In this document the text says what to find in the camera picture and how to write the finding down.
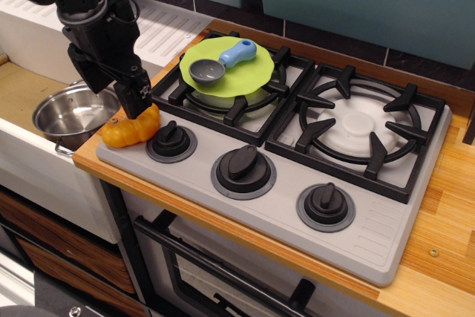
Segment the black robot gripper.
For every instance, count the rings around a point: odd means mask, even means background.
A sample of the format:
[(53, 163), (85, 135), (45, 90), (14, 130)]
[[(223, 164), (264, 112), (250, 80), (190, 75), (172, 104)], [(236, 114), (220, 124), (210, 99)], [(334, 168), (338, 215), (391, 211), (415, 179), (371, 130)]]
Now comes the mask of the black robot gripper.
[(61, 0), (69, 58), (95, 94), (112, 82), (127, 116), (135, 120), (152, 104), (151, 81), (134, 52), (140, 34), (134, 0)]

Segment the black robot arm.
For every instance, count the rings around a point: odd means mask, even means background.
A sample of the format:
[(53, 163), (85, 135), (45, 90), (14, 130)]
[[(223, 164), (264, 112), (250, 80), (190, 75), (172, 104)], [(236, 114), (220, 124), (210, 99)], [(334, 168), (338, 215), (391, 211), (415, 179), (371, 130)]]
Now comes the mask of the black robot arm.
[(130, 119), (151, 106), (151, 81), (134, 52), (140, 31), (135, 0), (56, 0), (68, 55), (88, 87), (98, 94), (113, 85)]

